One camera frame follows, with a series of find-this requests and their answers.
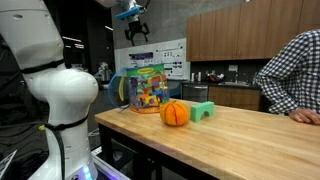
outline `blue light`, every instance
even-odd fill
[[[86,174],[86,173],[88,173],[89,172],[89,168],[88,168],[88,166],[83,166],[83,172]]]
[[[88,173],[88,174],[86,174],[86,179],[91,179],[91,174],[90,173]]]

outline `person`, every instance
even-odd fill
[[[257,84],[273,104],[271,113],[320,124],[320,29],[292,39],[258,73]]]

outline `hand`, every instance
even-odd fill
[[[320,115],[310,109],[296,109],[289,113],[289,117],[300,123],[320,124]]]

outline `ceiling light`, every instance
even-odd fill
[[[108,26],[104,26],[104,27],[109,29],[109,30],[111,30],[111,31],[113,31],[113,29],[111,27],[108,27]]]
[[[63,38],[63,39],[68,39],[68,40],[71,40],[71,41],[81,42],[81,40],[79,40],[79,39],[73,39],[73,38],[64,37],[64,36],[62,36],[62,38]]]

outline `whiteboard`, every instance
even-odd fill
[[[132,58],[132,55],[135,54],[147,54],[147,56]],[[189,80],[190,63],[186,62],[186,38],[115,50],[117,71],[122,67],[138,67],[158,63],[164,64],[167,79]]]

